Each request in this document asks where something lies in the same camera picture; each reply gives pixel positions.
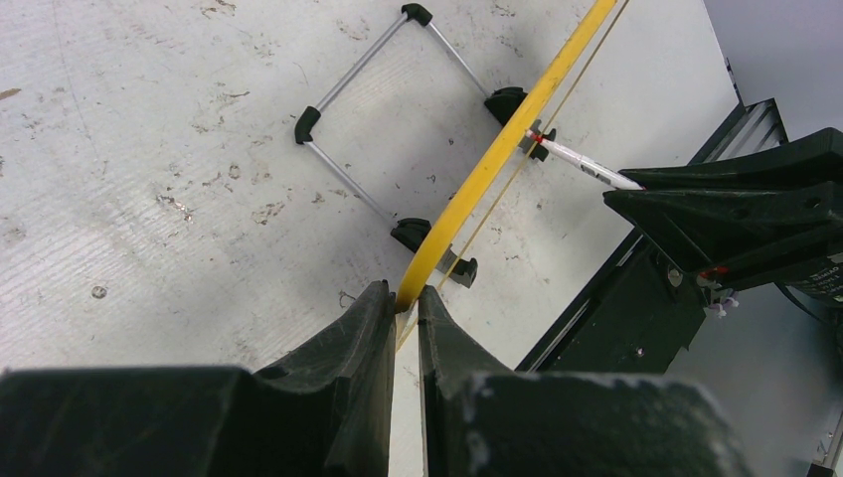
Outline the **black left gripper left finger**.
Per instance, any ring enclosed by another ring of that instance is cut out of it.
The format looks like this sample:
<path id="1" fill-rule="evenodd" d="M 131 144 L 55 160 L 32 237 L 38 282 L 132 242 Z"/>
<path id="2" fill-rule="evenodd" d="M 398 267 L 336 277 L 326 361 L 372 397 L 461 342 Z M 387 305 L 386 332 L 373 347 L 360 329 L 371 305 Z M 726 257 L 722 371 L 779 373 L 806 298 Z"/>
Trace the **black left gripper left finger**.
<path id="1" fill-rule="evenodd" d="M 384 476 L 395 297 L 375 281 L 274 363 L 16 371 L 5 476 Z"/>

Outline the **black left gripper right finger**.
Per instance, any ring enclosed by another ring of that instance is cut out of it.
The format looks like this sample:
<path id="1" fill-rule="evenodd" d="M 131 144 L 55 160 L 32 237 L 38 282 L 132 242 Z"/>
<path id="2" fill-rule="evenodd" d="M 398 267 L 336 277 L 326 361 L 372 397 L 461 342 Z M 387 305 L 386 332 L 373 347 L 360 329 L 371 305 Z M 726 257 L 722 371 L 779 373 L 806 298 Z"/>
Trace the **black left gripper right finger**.
<path id="1" fill-rule="evenodd" d="M 426 286 L 419 306 L 428 476 L 748 476 L 701 386 L 617 373 L 516 372 Z"/>

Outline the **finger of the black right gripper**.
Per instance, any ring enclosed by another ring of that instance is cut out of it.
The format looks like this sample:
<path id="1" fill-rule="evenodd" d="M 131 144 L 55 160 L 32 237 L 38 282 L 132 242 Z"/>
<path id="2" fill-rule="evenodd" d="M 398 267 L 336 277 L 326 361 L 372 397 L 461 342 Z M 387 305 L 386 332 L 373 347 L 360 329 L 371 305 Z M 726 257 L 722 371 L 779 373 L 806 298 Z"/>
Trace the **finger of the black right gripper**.
<path id="1" fill-rule="evenodd" d="M 609 191 L 604 203 L 681 271 L 736 289 L 828 291 L 842 275 L 842 188 Z"/>
<path id="2" fill-rule="evenodd" d="M 683 167 L 623 169 L 647 190 L 789 190 L 842 182 L 842 132 L 827 127 L 733 159 Z"/>

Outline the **white marker pen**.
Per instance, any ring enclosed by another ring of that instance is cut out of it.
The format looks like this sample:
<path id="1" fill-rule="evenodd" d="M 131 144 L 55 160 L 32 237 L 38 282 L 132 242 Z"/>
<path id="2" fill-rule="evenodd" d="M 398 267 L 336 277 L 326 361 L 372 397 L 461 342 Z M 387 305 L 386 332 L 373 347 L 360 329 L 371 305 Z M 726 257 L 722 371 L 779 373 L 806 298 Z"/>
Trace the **white marker pen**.
<path id="1" fill-rule="evenodd" d="M 588 156 L 576 152 L 567 146 L 555 141 L 545 142 L 544 145 L 550 151 L 550 154 L 568 162 L 577 169 L 581 170 L 583 173 L 613 189 L 629 191 L 644 190 L 644 187 L 635 181 L 597 163 Z"/>

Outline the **yellow framed small whiteboard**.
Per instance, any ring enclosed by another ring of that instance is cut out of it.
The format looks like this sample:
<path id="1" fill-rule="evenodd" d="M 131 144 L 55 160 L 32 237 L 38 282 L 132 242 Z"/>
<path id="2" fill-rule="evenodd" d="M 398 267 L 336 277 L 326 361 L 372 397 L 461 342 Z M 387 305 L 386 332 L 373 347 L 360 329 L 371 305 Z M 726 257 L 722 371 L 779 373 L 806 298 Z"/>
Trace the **yellow framed small whiteboard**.
<path id="1" fill-rule="evenodd" d="M 453 1 L 447 36 L 486 80 L 539 92 L 528 111 L 567 147 L 612 169 L 688 163 L 737 106 L 701 1 Z M 472 171 L 412 261 L 397 307 L 434 287 L 451 317 L 508 367 L 560 317 L 629 235 L 604 187 L 515 149 L 519 126 Z M 478 262 L 465 288 L 436 269 L 451 248 Z"/>

